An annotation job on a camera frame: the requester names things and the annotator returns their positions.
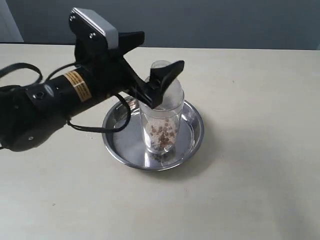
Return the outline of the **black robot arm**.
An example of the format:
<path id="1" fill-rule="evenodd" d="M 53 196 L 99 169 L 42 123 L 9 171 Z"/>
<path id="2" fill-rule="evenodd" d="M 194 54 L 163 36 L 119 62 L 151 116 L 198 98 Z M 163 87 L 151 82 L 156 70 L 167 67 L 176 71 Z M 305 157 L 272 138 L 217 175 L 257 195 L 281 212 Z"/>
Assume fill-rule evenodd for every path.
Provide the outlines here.
<path id="1" fill-rule="evenodd" d="M 124 56 L 145 41 L 142 31 L 118 32 L 90 9 L 73 8 L 69 27 L 76 37 L 71 71 L 29 85 L 0 89 L 0 144 L 13 152 L 43 144 L 53 133 L 71 124 L 71 118 L 111 97 L 127 93 L 151 109 L 158 107 L 166 90 L 183 71 L 182 60 L 153 68 L 143 81 Z"/>

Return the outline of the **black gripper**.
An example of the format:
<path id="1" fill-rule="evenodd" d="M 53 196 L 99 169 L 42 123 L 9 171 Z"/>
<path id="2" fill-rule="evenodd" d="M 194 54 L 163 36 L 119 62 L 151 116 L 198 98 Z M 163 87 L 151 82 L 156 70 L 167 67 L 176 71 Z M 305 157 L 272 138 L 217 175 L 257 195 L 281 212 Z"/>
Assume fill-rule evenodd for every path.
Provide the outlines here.
<path id="1" fill-rule="evenodd" d="M 127 92 L 151 109 L 175 109 L 184 100 L 178 76 L 185 67 L 183 60 L 152 63 L 145 83 L 125 60 L 124 55 L 145 42 L 145 32 L 120 32 L 118 48 L 108 49 L 107 40 L 75 14 L 69 17 L 75 35 L 74 57 L 107 94 Z"/>

